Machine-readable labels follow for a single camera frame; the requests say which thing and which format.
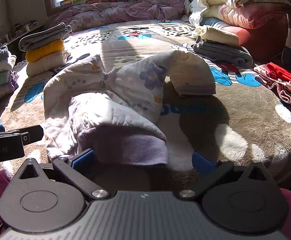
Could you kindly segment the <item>red and pink clothes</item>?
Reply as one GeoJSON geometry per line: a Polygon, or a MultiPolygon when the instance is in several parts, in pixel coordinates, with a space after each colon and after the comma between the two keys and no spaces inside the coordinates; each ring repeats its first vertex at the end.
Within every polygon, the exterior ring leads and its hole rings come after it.
{"type": "Polygon", "coordinates": [[[278,97],[291,105],[291,73],[270,62],[254,67],[255,79],[270,90],[276,90],[278,97]]]}

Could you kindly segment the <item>folded cream towel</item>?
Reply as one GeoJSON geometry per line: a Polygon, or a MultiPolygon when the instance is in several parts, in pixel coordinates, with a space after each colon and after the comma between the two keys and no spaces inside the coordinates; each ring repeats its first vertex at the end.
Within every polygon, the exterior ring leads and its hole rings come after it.
{"type": "Polygon", "coordinates": [[[229,46],[238,46],[239,38],[233,33],[229,33],[209,25],[199,26],[192,31],[194,38],[223,43],[229,46]]]}

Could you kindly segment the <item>red pillow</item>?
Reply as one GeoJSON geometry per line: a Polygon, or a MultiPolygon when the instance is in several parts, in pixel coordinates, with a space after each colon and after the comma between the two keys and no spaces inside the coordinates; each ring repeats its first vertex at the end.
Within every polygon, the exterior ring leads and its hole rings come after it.
{"type": "Polygon", "coordinates": [[[280,55],[288,36],[286,16],[269,20],[258,29],[228,26],[223,30],[237,35],[239,46],[246,48],[256,62],[270,62],[280,55]]]}

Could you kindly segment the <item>white floral purple-cuffed garment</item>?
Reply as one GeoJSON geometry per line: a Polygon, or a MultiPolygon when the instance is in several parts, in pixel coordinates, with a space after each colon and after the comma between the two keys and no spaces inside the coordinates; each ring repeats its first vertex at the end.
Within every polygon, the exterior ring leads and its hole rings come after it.
{"type": "Polygon", "coordinates": [[[43,90],[49,159],[90,148],[102,163],[166,165],[167,139],[157,127],[166,79],[179,96],[216,93],[208,64],[181,50],[110,72],[99,55],[63,69],[43,90]]]}

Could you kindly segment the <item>purple quilted comforter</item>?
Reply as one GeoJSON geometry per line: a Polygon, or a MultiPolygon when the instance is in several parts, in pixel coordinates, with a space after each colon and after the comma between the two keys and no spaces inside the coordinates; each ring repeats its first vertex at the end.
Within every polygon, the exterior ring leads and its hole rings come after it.
{"type": "Polygon", "coordinates": [[[177,20],[184,14],[185,0],[137,0],[74,5],[60,13],[50,24],[69,25],[73,32],[107,24],[142,20],[177,20]]]}

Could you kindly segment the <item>folded yellow garment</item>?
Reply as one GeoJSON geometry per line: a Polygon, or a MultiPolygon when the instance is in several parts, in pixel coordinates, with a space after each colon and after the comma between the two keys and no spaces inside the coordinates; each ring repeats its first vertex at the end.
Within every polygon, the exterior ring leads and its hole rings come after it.
{"type": "Polygon", "coordinates": [[[64,41],[62,39],[54,40],[39,48],[26,52],[26,60],[30,63],[38,61],[44,56],[61,51],[64,49],[64,41]]]}

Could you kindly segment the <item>pink white bedding pile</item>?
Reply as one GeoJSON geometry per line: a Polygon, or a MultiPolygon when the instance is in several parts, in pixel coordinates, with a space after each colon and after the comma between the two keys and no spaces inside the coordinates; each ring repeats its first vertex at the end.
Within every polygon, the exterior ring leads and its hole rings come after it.
{"type": "Polygon", "coordinates": [[[245,29],[257,29],[269,20],[291,14],[288,0],[192,0],[189,23],[198,27],[204,18],[217,18],[245,29]]]}

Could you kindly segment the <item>folded dark grey garment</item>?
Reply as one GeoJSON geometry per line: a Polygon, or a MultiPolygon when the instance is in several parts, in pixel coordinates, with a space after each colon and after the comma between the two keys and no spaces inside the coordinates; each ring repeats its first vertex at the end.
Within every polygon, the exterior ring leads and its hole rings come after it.
{"type": "Polygon", "coordinates": [[[192,45],[193,52],[219,61],[226,61],[237,67],[250,68],[253,65],[253,58],[244,47],[229,46],[210,40],[197,39],[192,45]]]}

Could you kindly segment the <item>folded grey garment on stack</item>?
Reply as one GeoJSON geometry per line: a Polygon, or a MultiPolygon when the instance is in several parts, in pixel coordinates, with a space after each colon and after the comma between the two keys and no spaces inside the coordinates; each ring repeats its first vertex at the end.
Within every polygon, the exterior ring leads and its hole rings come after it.
{"type": "Polygon", "coordinates": [[[70,25],[66,25],[64,22],[49,28],[45,31],[39,33],[34,33],[28,36],[21,38],[18,44],[20,51],[28,52],[34,49],[37,49],[41,46],[44,46],[52,41],[58,39],[65,39],[69,37],[69,34],[72,32],[70,25]]]}

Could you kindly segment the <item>folded cream garment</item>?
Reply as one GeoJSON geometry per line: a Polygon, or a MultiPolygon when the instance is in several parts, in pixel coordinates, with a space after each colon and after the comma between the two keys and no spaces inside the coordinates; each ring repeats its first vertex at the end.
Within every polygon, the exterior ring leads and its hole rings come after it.
{"type": "Polygon", "coordinates": [[[56,67],[63,66],[70,55],[71,54],[67,50],[63,49],[44,56],[35,62],[28,62],[26,69],[27,75],[33,77],[56,67]]]}

